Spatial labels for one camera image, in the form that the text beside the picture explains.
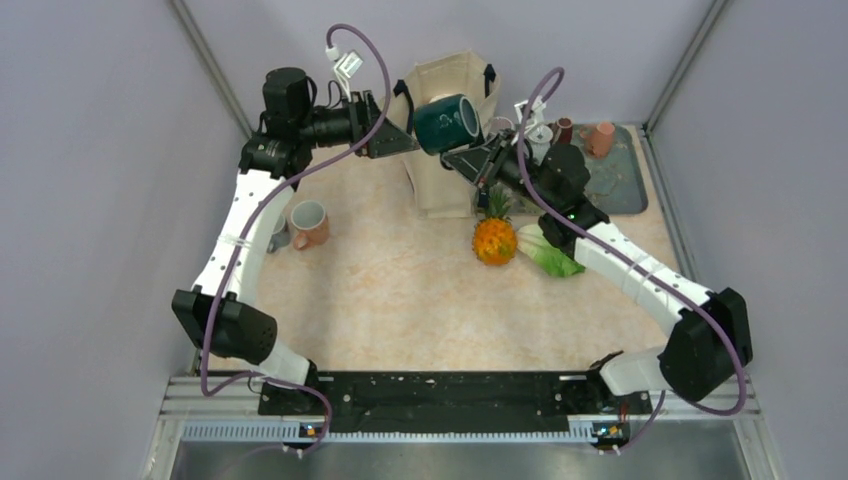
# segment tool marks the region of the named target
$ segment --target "metal frame pole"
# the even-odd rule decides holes
[[[665,110],[674,98],[675,93],[677,93],[680,83],[689,72],[689,67],[692,66],[695,57],[698,56],[698,53],[701,51],[701,47],[713,31],[713,27],[715,27],[719,18],[721,18],[721,15],[726,11],[726,7],[731,4],[732,1],[733,0],[713,1],[713,4],[707,11],[706,17],[704,17],[704,20],[701,22],[698,30],[695,32],[695,36],[692,37],[692,40],[689,42],[689,46],[686,47],[686,51],[683,53],[680,61],[677,62],[677,67],[675,67],[674,72],[671,74],[671,78],[669,78],[662,94],[660,94],[659,100],[657,100],[657,103],[651,110],[651,115],[648,117],[648,121],[645,122],[645,131],[648,135],[650,135],[654,131],[654,128],[656,128],[657,123],[660,118],[662,118],[663,113],[665,113]]]
[[[203,34],[200,32],[197,22],[194,21],[194,16],[185,4],[185,0],[168,0],[168,5],[171,6],[171,9],[179,19],[183,31],[188,36],[192,49],[197,53],[200,63],[203,64],[206,73],[209,75],[209,79],[212,81],[212,85],[215,86],[224,105],[230,111],[233,119],[238,123],[245,138],[250,138],[252,129],[250,128],[250,121],[244,113],[244,108],[242,108],[241,103],[236,98],[236,94],[227,81],[227,77],[224,76],[224,72],[215,60],[215,56],[212,55],[212,51],[209,49],[209,45],[206,43]]]

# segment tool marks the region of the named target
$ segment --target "gray tray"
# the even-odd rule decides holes
[[[634,215],[648,208],[648,196],[642,181],[642,171],[633,145],[633,136],[626,128],[615,129],[615,142],[605,158],[594,158],[586,153],[584,135],[589,127],[575,125],[571,144],[580,147],[586,157],[586,168],[591,179],[586,185],[586,196],[608,215]],[[541,215],[531,201],[512,192],[513,206],[510,215]]]

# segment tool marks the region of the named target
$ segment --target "pineapple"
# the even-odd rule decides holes
[[[506,216],[510,206],[502,187],[490,189],[486,218],[477,222],[472,240],[474,253],[486,265],[506,265],[515,256],[518,238]]]

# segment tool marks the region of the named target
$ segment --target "white wall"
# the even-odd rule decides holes
[[[749,302],[790,478],[845,478],[848,3],[733,2],[656,132],[696,263]]]
[[[392,81],[419,63],[471,48],[503,75],[499,105],[530,94],[552,67],[566,77],[550,102],[553,115],[580,121],[645,120],[708,9],[710,0],[189,0],[254,128],[265,73],[298,66],[319,81],[331,78],[324,32],[352,24],[377,45]],[[367,48],[350,34],[345,50]],[[354,78],[357,89],[380,89],[376,62]],[[376,92],[377,98],[382,91]]]
[[[136,478],[241,138],[164,0],[0,2],[0,478]]]

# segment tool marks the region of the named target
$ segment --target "green vegetable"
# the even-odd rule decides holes
[[[518,250],[532,258],[552,277],[568,277],[586,271],[586,267],[548,243],[542,234],[542,227],[535,223],[518,229]]]

